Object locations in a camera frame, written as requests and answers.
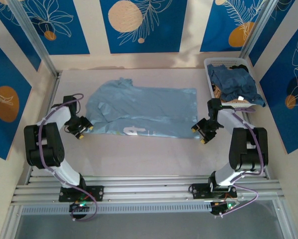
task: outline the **blue poster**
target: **blue poster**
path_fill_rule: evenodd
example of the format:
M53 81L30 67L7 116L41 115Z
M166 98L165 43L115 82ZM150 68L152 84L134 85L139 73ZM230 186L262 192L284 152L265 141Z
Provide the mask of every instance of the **blue poster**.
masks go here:
M214 0L200 52L240 51L265 0Z
M0 158L6 159L23 114L30 84L0 49Z
M100 0L110 52L179 52L187 0Z
M16 43L19 45L35 70L38 70L41 62L38 54L36 53L34 47L31 45L25 33L20 28L18 22L14 18L13 14L10 12L8 6L6 4L3 4L3 2L5 1L0 1L0 20L9 31L11 36L14 38Z
M260 81L288 153L298 149L298 30Z
M277 5L275 6L275 9L271 14L271 17L269 18L268 22L264 26L260 37L258 38L252 51L249 54L249 57L253 66L255 66L255 64L257 63L262 52L270 42L271 38L273 37L274 33L280 26L281 22L283 21L284 17L286 16L289 9L293 5L294 1L295 0L278 1Z
M7 5L0 0L0 18L14 37L22 31ZM23 0L20 2L50 55L89 54L73 0Z

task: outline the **folded clothing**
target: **folded clothing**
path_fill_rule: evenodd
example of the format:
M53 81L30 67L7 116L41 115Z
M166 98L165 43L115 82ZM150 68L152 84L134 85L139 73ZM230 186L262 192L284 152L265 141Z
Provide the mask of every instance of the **folded clothing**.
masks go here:
M103 84L86 104L90 133L195 138L196 89L134 87L131 79Z
M262 97L257 93L254 79L243 68L229 70L224 65L207 66L210 81L221 90L221 99L232 101L239 96L248 102L265 106Z

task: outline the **white basket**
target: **white basket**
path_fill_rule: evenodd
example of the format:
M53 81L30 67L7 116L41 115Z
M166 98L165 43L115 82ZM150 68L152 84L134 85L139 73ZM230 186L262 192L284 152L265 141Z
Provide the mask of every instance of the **white basket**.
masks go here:
M209 84L209 88L210 88L212 98L214 98L214 93L213 93L213 90L212 90L211 80L210 80L209 73L208 73L208 68L207 68L207 65L210 65L210 64L212 64L213 66L225 65L227 68L232 67L232 66L245 65L249 70L249 74L254 79L254 77L252 75L252 72L251 72L251 67L249 66L248 62L243 58L234 58L234 57L206 58L204 60L204 68L205 68L205 71L207 73L208 84ZM222 103L222 105L223 106L232 106L232 107L235 107L235 108L239 108L239 107L250 107L250 106L253 106L254 104L241 102L241 103Z

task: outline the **purple cable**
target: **purple cable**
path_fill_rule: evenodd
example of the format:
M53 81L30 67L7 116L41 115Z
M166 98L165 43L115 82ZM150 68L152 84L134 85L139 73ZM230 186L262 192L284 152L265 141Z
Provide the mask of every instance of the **purple cable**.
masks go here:
M250 108L235 108L234 110L235 110L235 111L240 111L240 112L247 112L247 113L255 112L254 109L250 109ZM233 115L238 121L240 121L241 123L244 122L243 119L241 119L236 113L232 113L232 115ZM244 177L244 175L256 175L256 176L259 176L259 175L261 175L261 174L264 172L264 160L263 160L262 152L261 152L261 149L260 149L260 144L259 144L259 142L258 142L258 140L257 140L257 137L256 137L256 135L254 134L254 132L253 132L253 130L251 129L251 127L250 127L247 123L243 123L243 125L250 131L250 133L251 133L251 135L252 135L252 138L253 138L253 140L254 140L254 143L255 143L255 145L256 145L256 147L257 147L257 151L258 151L259 159L260 159L260 167L261 167L261 169L260 169L260 172L258 172L258 173L242 173L242 174L236 176L235 178L233 178L230 182L232 183L232 185L233 185L234 187L236 187L236 188L240 188L240 189L243 189L243 190L246 190L246 191L249 191L249 192L253 192L253 193L255 193L256 195L255 195L255 197L254 197L252 200L248 201L246 204L243 204L243 205L241 205L241 206L239 206L239 207L237 207L237 208L234 208L234 209L232 209L232 210L229 210L228 212L223 213L223 214L221 214L221 215L218 215L218 216L216 216L216 217L222 217L222 216L227 215L227 214L229 214L229 213L231 213L231 212L234 212L234 211L236 211L236 210L238 210L238 209L240 209L240 208L243 208L243 207L245 207L245 206L247 206L247 205L253 203L253 202L254 202L255 200L257 200L257 198L259 197L259 193L258 193L257 191L252 190L252 189L249 189L249 188L245 188L245 187L242 187L242 186L235 185L235 182L238 181L240 178Z
M96 206L95 213L94 213L91 217L89 217L89 218L87 218L87 219L79 219L79 220L76 220L76 221L78 221L78 222L87 222L87 221L91 220L92 218L94 218L95 215L97 214L98 205L97 205L97 201L96 201L96 199L95 199L90 193L86 192L85 190L83 190L83 189L81 189L81 188L79 188L79 187L77 187L77 186L75 186L75 185L72 185L72 184L70 184L70 183L67 183L66 181L64 181L63 179L61 179L61 178L56 174L56 172L55 172L54 169L52 169L51 167L48 167L48 166L47 166L47 164L45 163L44 154L43 154L43 145L42 145L42 129L43 129L43 125L44 125L44 124L46 123L46 121L47 121L47 120L48 120L48 119L49 119L49 118L50 118L50 117L51 117L57 110L59 110L60 108L66 106L66 105L68 105L68 104L71 104L71 103L73 103L73 102L78 102L78 101L80 101L81 99L84 98L84 95L81 94L81 93L74 94L74 95L72 95L72 96L81 96L81 97L78 98L78 99L72 100L72 101L65 102L65 103L61 104L60 106L58 106L58 107L56 107L56 108L53 108L52 111L51 111L51 112L50 112L50 113L49 113L49 114L42 120L42 122L41 122L41 124L40 124L40 126L39 126L39 129L38 129L38 148L39 148L40 160L41 160L41 163L42 163L42 165L44 166L45 169L47 169L48 171L50 171L50 172L55 176L55 178L57 178L61 183L65 184L65 185L67 185L67 186L69 186L69 187L72 187L72 188L74 188L74 189L76 189L76 190L78 190L78 191L80 191L80 192L82 192L82 193L84 193L84 194L86 194L87 196L89 196L89 197L94 201L95 206Z

